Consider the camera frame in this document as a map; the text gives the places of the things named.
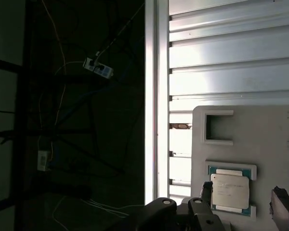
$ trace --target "metal slat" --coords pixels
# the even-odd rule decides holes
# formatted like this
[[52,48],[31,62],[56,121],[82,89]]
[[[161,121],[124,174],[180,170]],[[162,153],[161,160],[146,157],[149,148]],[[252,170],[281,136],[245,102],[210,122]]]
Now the metal slat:
[[192,130],[170,129],[169,150],[178,154],[192,154]]
[[286,26],[289,25],[289,13],[287,16],[277,16],[277,17],[270,17],[270,18],[260,18],[257,20],[252,21],[239,21],[234,22],[230,26],[229,25],[217,25],[217,26],[210,26],[204,28],[197,28],[197,29],[188,29],[180,32],[173,32],[170,33],[170,42],[173,41],[180,41],[184,39],[194,39],[200,37],[208,37],[208,36],[216,36],[216,35],[223,35],[229,33],[237,33],[237,32],[244,32],[244,31],[252,31],[258,29],[264,29],[268,27],[278,27],[278,26]]
[[170,68],[285,58],[289,57],[289,31],[171,47],[169,54]]
[[249,29],[253,29],[253,26],[257,28],[257,25],[253,24],[253,21],[262,19],[267,21],[266,27],[272,27],[278,23],[272,21],[274,17],[280,16],[289,16],[289,3],[281,1],[276,3],[260,2],[250,6],[235,7],[219,12],[209,11],[200,15],[195,12],[194,16],[170,21],[169,30],[170,32],[187,31],[197,27],[212,27],[215,25],[225,27],[226,24],[229,32],[235,32],[237,28],[233,27],[232,23],[238,23],[237,26],[249,24]]
[[171,180],[191,181],[191,158],[169,158],[169,178]]
[[191,196],[191,188],[190,187],[183,187],[183,186],[169,186],[169,193],[170,195],[179,195],[184,197]]
[[281,105],[289,104],[289,91],[252,92],[236,94],[201,95],[201,98],[177,98],[170,102],[170,111],[192,113],[200,105]]
[[184,0],[184,2],[182,2],[181,0],[169,0],[169,14],[174,15],[210,7],[232,4],[241,1],[248,0]]
[[170,75],[171,95],[289,90],[289,64]]

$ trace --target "wire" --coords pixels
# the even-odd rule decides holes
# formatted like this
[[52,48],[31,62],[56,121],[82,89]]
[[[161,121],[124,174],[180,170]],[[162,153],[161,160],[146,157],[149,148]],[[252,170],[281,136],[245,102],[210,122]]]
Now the wire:
[[94,204],[101,205],[101,206],[105,206],[105,207],[112,208],[112,209],[117,209],[117,210],[129,208],[129,207],[140,207],[140,206],[144,206],[144,205],[127,205],[127,206],[123,206],[123,207],[117,208],[117,207],[111,207],[111,206],[109,206],[109,205],[104,205],[104,204],[102,204],[102,203],[98,203],[98,202],[94,201],[93,199],[90,199],[90,201],[91,201],[92,203],[94,203]]
[[[136,45],[135,45],[135,47],[134,47],[134,50],[136,50],[136,49],[138,48],[138,46],[140,45],[140,42],[141,42],[143,39],[144,39],[144,37],[141,37],[141,38],[138,40],[138,42],[136,43]],[[130,67],[131,67],[131,65],[132,65],[133,62],[134,62],[134,60],[131,59],[130,62],[129,62],[129,64],[126,66],[123,74],[122,74],[121,77],[119,78],[119,82],[121,82],[121,81],[125,78],[125,76],[127,75],[127,73],[128,73],[128,71],[129,71],[129,69],[130,69]],[[91,95],[93,95],[93,94],[95,94],[95,93],[99,93],[99,92],[102,92],[102,91],[110,90],[110,89],[112,89],[113,87],[117,86],[117,84],[118,84],[118,83],[115,82],[114,84],[112,84],[112,85],[110,85],[110,86],[108,86],[108,87],[106,87],[106,88],[102,88],[102,89],[99,89],[99,90],[93,90],[93,91],[89,91],[89,92],[87,92],[87,93],[85,93],[85,94],[82,94],[82,95],[80,95],[80,96],[78,97],[77,103],[79,103],[80,101],[82,101],[85,97],[89,97],[89,96],[91,96]],[[64,119],[64,118],[66,118],[67,116],[69,116],[69,115],[72,113],[72,111],[73,111],[73,108],[71,108],[69,111],[67,111],[67,112],[60,118],[60,120],[62,120],[62,119]]]
[[101,210],[104,210],[108,213],[111,213],[113,215],[116,215],[117,217],[119,218],[125,218],[126,216],[129,216],[127,213],[122,213],[122,212],[119,212],[119,211],[115,211],[115,210],[112,210],[112,209],[107,209],[107,208],[103,208],[102,206],[100,205],[97,205],[97,204],[94,204],[94,203],[91,203],[91,202],[88,202],[88,201],[84,201],[84,200],[81,200],[82,202],[86,203],[87,205],[90,205],[92,207],[96,207],[96,208],[99,208]]
[[43,5],[44,5],[45,11],[46,11],[49,19],[51,20],[51,22],[52,22],[52,24],[53,24],[54,33],[55,33],[55,35],[56,35],[57,42],[59,43],[60,51],[61,51],[62,58],[63,58],[64,73],[65,73],[65,75],[66,75],[66,66],[65,66],[65,64],[66,64],[66,58],[65,58],[64,53],[63,53],[63,48],[62,48],[62,44],[61,44],[61,41],[60,41],[60,38],[59,38],[59,35],[58,35],[58,32],[57,32],[56,24],[54,23],[53,18],[52,18],[52,16],[50,15],[50,13],[49,13],[49,11],[48,11],[48,9],[47,9],[47,6],[46,6],[44,0],[41,0],[41,1],[42,1]]
[[54,75],[57,75],[59,73],[59,71],[65,67],[68,64],[83,64],[84,61],[71,61],[71,62],[67,62],[66,64],[64,64],[63,66],[59,67],[58,70],[56,70],[56,72],[54,73]]
[[[51,3],[54,3],[54,2],[58,2],[59,4],[61,4],[61,6],[59,6],[60,10],[65,8],[68,11],[71,11],[74,14],[75,19],[76,19],[74,28],[69,33],[65,34],[64,36],[62,36],[62,35],[60,36],[60,39],[64,40],[64,39],[67,39],[68,37],[70,37],[71,35],[73,35],[77,31],[77,29],[79,27],[79,22],[80,22],[79,14],[78,14],[78,12],[75,10],[75,8],[73,6],[68,5],[66,2],[64,2],[62,0],[53,0],[53,1],[51,1]],[[33,27],[36,29],[36,32],[38,34],[37,39],[43,40],[44,42],[56,41],[57,40],[56,38],[47,38],[47,37],[45,37],[45,32],[41,31],[41,29],[39,27],[39,21],[44,23],[43,19],[44,19],[45,15],[47,15],[47,13],[42,13],[42,14],[38,15],[36,17],[36,19],[34,20],[34,22],[33,22],[34,23]]]
[[[59,35],[58,35],[58,32],[57,32],[56,24],[54,23],[53,18],[50,15],[44,0],[41,0],[41,1],[42,1],[43,5],[44,5],[46,13],[49,16],[49,19],[51,20],[51,22],[53,24],[54,33],[56,35],[57,41],[59,43],[60,51],[61,51],[61,54],[62,54],[64,75],[66,75],[66,58],[65,58],[64,53],[63,53],[63,48],[62,48],[62,44],[61,44],[61,41],[60,41],[60,38],[59,38]],[[63,101],[63,97],[64,97],[65,91],[66,91],[66,84],[64,84],[64,87],[63,87],[63,91],[62,91],[62,95],[61,95],[61,99],[60,99],[60,103],[59,103],[59,107],[58,107],[58,111],[57,111],[57,115],[56,115],[56,120],[54,122],[54,126],[56,126],[56,124],[58,122],[59,112],[60,112],[60,108],[61,108],[61,105],[62,105],[62,101]],[[53,159],[53,142],[51,142],[51,157],[50,157],[50,161],[52,161],[52,159]]]
[[61,222],[59,222],[59,221],[54,217],[54,214],[55,214],[56,210],[58,209],[59,205],[62,203],[62,201],[63,201],[65,198],[66,198],[66,196],[62,197],[62,198],[59,200],[58,204],[56,205],[56,207],[55,207],[54,210],[53,210],[52,218],[53,218],[53,220],[54,220],[55,222],[57,222],[59,225],[61,225],[62,228],[64,228],[66,231],[69,231],[69,229],[68,229],[67,227],[65,227]]
[[145,5],[145,3],[143,3],[139,9],[136,11],[136,13],[130,18],[130,20],[127,22],[127,24],[118,32],[117,36],[112,40],[112,42],[101,52],[98,53],[94,64],[96,65],[98,63],[98,59],[101,57],[101,55],[109,48],[112,46],[112,44],[114,44],[114,42],[117,40],[118,36],[125,30],[125,28],[130,24],[130,22],[134,19],[134,17],[138,14],[138,12],[141,10],[141,8]]

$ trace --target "black metal frame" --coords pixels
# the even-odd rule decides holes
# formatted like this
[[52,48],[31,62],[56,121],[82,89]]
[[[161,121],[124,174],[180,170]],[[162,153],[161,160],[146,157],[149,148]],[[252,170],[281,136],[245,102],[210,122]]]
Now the black metal frame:
[[[89,200],[91,196],[91,189],[86,186],[73,187],[70,185],[62,185],[60,183],[54,183],[49,181],[47,174],[36,177],[32,180],[30,188],[25,190],[25,160],[26,160],[26,138],[28,136],[47,136],[52,141],[62,141],[72,148],[76,149],[80,153],[89,156],[96,161],[104,164],[105,166],[123,173],[122,169],[104,161],[100,155],[96,143],[95,125],[92,111],[91,98],[87,97],[82,102],[78,103],[64,119],[58,121],[55,128],[41,129],[41,130],[29,130],[27,128],[28,123],[28,98],[29,98],[29,78],[36,77],[37,80],[48,78],[53,84],[79,84],[88,83],[92,81],[90,76],[56,76],[46,73],[39,73],[34,70],[30,70],[29,67],[29,54],[30,50],[28,44],[30,44],[31,36],[31,2],[26,3],[26,27],[25,27],[25,40],[24,40],[24,64],[19,66],[6,61],[0,60],[0,69],[12,73],[18,74],[17,77],[17,90],[15,99],[15,117],[14,117],[14,129],[7,131],[0,131],[0,138],[4,138],[2,144],[6,141],[13,141],[13,153],[12,153],[12,170],[11,170],[11,190],[9,197],[0,201],[0,211],[15,206],[14,211],[14,230],[22,231],[24,227],[24,200],[33,198],[39,194],[45,192],[60,193],[63,195],[74,196]],[[74,112],[80,107],[87,104],[88,115],[90,119],[90,128],[86,129],[59,129],[59,126],[63,124]],[[62,134],[92,134],[93,152],[95,155],[83,150],[76,144],[65,140],[60,135]]]
[[[29,74],[34,73],[35,76],[50,76],[47,74],[36,73],[32,70],[29,70],[25,67],[18,66],[6,61],[0,60],[0,69],[8,72],[13,72],[18,74],[18,81],[17,81],[17,93],[16,93],[16,106],[15,106],[15,119],[14,119],[14,130],[6,130],[0,131],[0,138],[3,139],[3,143],[6,141],[12,140],[13,141],[13,156],[12,156],[12,187],[11,193],[9,198],[0,201],[0,211],[15,205],[15,226],[14,230],[22,230],[23,227],[23,200],[32,198],[36,195],[45,193],[45,188],[47,192],[53,192],[54,189],[56,192],[61,192],[61,194],[66,195],[67,193],[71,192],[73,187],[71,186],[64,186],[65,190],[60,190],[62,185],[55,184],[53,182],[48,182],[47,180],[43,181],[44,187],[36,187],[35,183],[32,183],[32,186],[29,190],[24,191],[24,169],[25,169],[25,151],[26,151],[26,138],[28,136],[47,136],[50,137],[52,141],[61,141],[73,149],[79,151],[85,156],[93,158],[96,161],[99,161],[103,165],[117,171],[118,173],[124,173],[124,171],[118,167],[112,166],[105,160],[103,160],[98,152],[97,142],[96,142],[96,132],[95,132],[95,125],[94,125],[94,118],[93,118],[93,111],[92,111],[92,102],[91,98],[87,97],[86,99],[82,100],[80,103],[75,105],[75,107],[62,119],[59,120],[56,126],[53,129],[41,129],[41,130],[31,130],[27,128],[27,121],[28,121],[28,89],[29,89]],[[68,78],[60,78],[60,76],[56,76],[58,84],[60,80],[68,79],[69,84],[73,83],[85,83],[87,78],[83,78],[82,81],[79,81],[79,76],[68,76]],[[87,105],[88,107],[88,115],[90,120],[90,128],[81,128],[81,129],[59,129],[60,125],[62,125],[67,119],[69,119],[79,108],[83,105]],[[93,152],[95,155],[92,155],[90,152],[82,149],[78,145],[74,144],[71,141],[68,141],[61,137],[60,135],[63,134],[91,134],[92,135],[92,142],[93,142]],[[55,187],[45,187],[46,185],[55,185]],[[88,194],[81,196],[81,198],[87,198]]]

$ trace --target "black plastic part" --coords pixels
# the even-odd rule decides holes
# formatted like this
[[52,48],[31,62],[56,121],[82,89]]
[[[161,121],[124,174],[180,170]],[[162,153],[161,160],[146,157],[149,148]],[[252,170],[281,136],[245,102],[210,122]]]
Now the black plastic part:
[[197,231],[225,231],[220,218],[213,214],[207,202],[201,198],[192,198],[188,201],[188,208],[193,216],[192,230]]
[[130,215],[106,231],[171,231],[176,230],[174,216],[177,204],[169,198],[158,198],[139,213]]
[[275,187],[271,194],[270,213],[281,231],[289,231],[289,195],[285,189]]

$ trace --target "dark background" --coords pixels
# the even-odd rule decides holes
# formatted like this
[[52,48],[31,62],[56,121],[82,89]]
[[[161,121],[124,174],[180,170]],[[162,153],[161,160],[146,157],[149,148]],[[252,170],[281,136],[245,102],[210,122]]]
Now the dark background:
[[[66,62],[84,61],[87,56],[94,57],[97,51],[107,46],[113,37],[122,29],[128,20],[142,5],[144,0],[44,0],[55,22],[60,41],[63,45]],[[115,178],[116,172],[84,157],[79,152],[60,142],[55,143],[55,165],[69,167],[72,161],[77,162],[80,171],[86,170],[96,176],[81,176],[52,170],[53,181],[66,184],[90,185],[92,199],[114,207],[141,205],[144,203],[144,35],[145,8],[142,7],[126,30],[118,37],[117,42],[106,51],[99,62],[114,69],[116,86],[101,90],[92,95],[92,107],[96,126],[97,143],[101,157],[114,166],[124,166],[124,174]],[[62,55],[55,39],[53,25],[45,12],[41,1],[33,3],[31,67],[40,71],[54,73],[62,66]],[[82,64],[68,64],[68,75],[89,75],[99,78],[93,72],[82,68]],[[44,93],[41,110],[49,110],[60,102],[63,86],[54,90],[39,89],[31,83],[35,96],[32,99],[32,110],[38,110],[39,91]],[[88,84],[67,85],[62,107],[73,105],[80,95],[88,92]],[[98,82],[90,86],[101,89]],[[53,91],[57,91],[56,100]],[[52,123],[56,113],[42,114],[44,124]],[[29,126],[37,125],[31,120]],[[87,128],[89,126],[87,107],[80,108],[70,117],[62,128]],[[90,135],[64,135],[69,141],[92,152]],[[40,149],[50,150],[50,141],[42,137]],[[37,139],[28,139],[27,173],[35,171]],[[52,218],[52,213],[61,195],[48,193],[26,203],[26,230],[65,230]],[[132,213],[137,207],[124,209]],[[86,205],[81,200],[65,198],[54,215],[70,231],[103,230],[118,217],[101,209]]]

